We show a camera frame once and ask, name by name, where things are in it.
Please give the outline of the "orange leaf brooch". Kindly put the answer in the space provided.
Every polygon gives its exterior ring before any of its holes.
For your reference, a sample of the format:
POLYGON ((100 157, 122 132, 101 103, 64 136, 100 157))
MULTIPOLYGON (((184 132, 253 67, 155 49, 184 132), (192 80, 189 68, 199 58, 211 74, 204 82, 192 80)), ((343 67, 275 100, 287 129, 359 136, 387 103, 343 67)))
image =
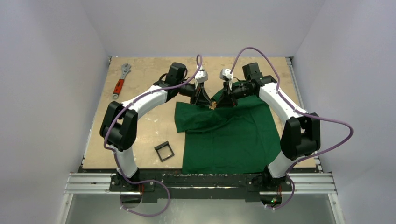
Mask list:
POLYGON ((209 108, 210 108, 211 110, 214 110, 214 109, 216 108, 216 101, 212 101, 211 104, 210 104, 210 106, 209 106, 209 108))

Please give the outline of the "green t-shirt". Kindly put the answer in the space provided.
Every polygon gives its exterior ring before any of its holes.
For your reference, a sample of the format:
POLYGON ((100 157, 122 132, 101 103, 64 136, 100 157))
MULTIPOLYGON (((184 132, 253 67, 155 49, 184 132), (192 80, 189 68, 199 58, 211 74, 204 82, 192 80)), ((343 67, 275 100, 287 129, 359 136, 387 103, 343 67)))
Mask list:
POLYGON ((177 102, 174 121, 185 133, 184 174, 261 172, 281 151, 270 107, 257 96, 214 110, 177 102))

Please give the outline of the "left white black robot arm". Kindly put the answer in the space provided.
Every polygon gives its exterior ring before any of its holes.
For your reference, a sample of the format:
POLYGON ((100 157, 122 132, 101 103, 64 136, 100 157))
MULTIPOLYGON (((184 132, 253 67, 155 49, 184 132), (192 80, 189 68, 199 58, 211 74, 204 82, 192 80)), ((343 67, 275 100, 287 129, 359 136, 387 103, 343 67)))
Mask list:
POLYGON ((207 73, 202 63, 197 62, 196 71, 188 79, 185 78, 187 72, 184 64, 172 63, 169 71, 144 93, 129 101, 113 101, 108 105, 99 134, 104 138, 104 148, 113 153, 117 173, 122 176, 121 185, 126 190, 133 191, 146 183, 139 178, 132 150, 137 137, 138 120, 178 94, 189 97, 192 105, 211 105, 204 90, 207 73))

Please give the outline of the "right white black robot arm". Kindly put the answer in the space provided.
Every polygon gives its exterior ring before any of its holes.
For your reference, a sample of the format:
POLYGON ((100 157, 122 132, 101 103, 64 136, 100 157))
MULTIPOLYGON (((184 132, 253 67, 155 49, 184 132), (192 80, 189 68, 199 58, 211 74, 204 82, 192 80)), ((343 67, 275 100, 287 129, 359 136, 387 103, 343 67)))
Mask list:
POLYGON ((255 95, 281 119, 284 125, 280 140, 281 151, 258 176, 262 186, 273 190, 286 181, 289 169, 300 159, 312 155, 320 148, 320 121, 312 118, 311 114, 305 117, 297 113, 299 106, 286 96, 271 75, 264 76, 261 73, 258 63, 244 65, 242 69, 245 80, 240 84, 233 84, 230 69, 222 69, 219 77, 224 81, 223 91, 216 107, 235 107, 238 99, 255 95))

